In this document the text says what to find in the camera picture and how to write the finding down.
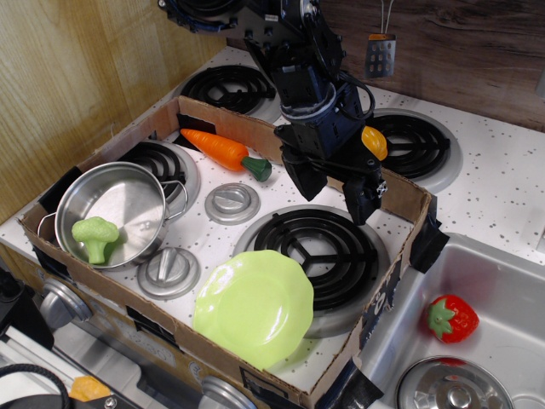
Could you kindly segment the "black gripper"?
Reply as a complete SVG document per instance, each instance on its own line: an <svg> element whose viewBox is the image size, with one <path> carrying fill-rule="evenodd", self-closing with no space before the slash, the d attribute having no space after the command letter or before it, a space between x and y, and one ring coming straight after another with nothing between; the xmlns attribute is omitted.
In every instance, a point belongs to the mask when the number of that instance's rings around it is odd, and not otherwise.
<svg viewBox="0 0 545 409"><path fill-rule="evenodd" d="M372 111L362 108L359 90L344 83L319 112L283 110L290 122L274 130L282 142L285 170L301 196L313 200L327 178L343 185L347 210L355 225L364 225L382 206L387 183L380 161L364 146L361 133Z"/></svg>

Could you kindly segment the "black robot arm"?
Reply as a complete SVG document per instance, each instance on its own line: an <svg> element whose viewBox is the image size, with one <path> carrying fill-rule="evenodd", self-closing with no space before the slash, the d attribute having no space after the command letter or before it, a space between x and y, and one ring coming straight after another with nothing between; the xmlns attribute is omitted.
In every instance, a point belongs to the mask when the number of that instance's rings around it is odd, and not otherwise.
<svg viewBox="0 0 545 409"><path fill-rule="evenodd" d="M341 68L341 36L329 28L317 1L160 1L167 18L189 32L244 42L273 84L286 125L274 130L284 167L300 194L312 200L329 179L342 184L347 210L363 225L382 205L380 160L361 134L375 110L366 86Z"/></svg>

